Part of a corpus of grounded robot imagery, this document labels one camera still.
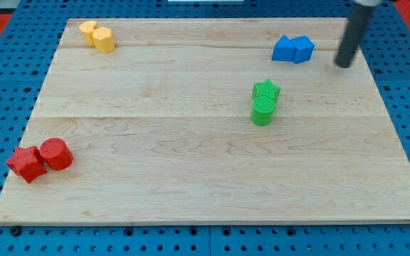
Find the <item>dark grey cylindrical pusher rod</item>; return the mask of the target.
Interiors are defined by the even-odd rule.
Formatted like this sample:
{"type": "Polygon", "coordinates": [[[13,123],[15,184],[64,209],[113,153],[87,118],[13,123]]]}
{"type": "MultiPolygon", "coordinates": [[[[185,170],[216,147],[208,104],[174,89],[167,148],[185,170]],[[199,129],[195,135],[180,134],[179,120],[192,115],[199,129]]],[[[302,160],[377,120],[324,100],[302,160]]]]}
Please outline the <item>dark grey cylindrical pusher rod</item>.
{"type": "Polygon", "coordinates": [[[335,56],[335,64],[340,68],[349,68],[357,47],[369,23],[374,2],[354,2],[348,23],[335,56]]]}

